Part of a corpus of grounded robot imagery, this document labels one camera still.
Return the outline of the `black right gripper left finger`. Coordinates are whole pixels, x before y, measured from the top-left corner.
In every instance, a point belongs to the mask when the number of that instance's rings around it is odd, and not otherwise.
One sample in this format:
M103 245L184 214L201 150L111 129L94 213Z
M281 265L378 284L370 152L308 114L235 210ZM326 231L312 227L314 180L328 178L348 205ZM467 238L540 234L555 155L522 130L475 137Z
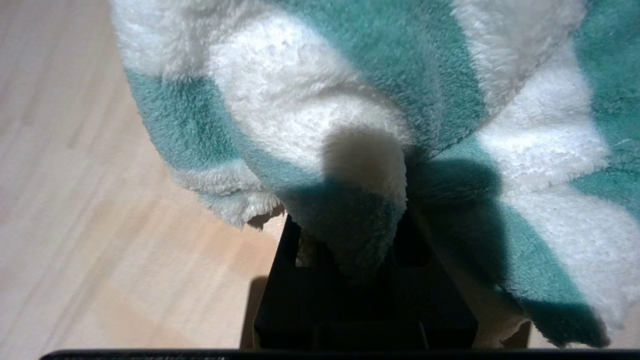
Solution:
M254 343L269 350L359 350L359 329L347 319L344 280L324 244L311 266L297 266L302 228L290 216L279 239L254 317Z

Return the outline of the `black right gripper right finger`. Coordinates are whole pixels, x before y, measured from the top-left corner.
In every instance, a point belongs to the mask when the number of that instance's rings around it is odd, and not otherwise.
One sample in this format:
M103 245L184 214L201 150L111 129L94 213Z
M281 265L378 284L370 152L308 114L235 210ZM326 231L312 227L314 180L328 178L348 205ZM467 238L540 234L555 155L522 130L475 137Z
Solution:
M365 350L470 349L478 321L428 241L405 212L375 278L374 300L359 331Z

